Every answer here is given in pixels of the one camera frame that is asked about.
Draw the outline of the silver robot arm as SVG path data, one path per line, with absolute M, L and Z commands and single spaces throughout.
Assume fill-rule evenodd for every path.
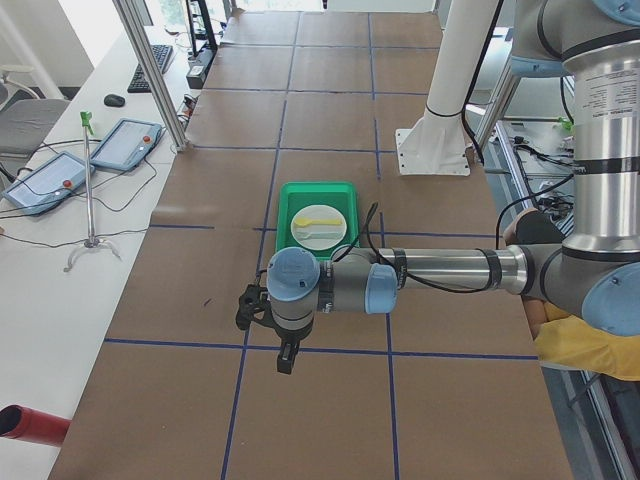
M 513 58 L 524 76 L 574 79 L 574 226 L 563 241 L 493 250 L 288 247 L 242 300 L 239 327 L 273 329 L 290 373 L 316 312 L 386 314 L 404 287 L 503 289 L 546 300 L 618 336 L 639 331 L 639 5 L 520 1 Z

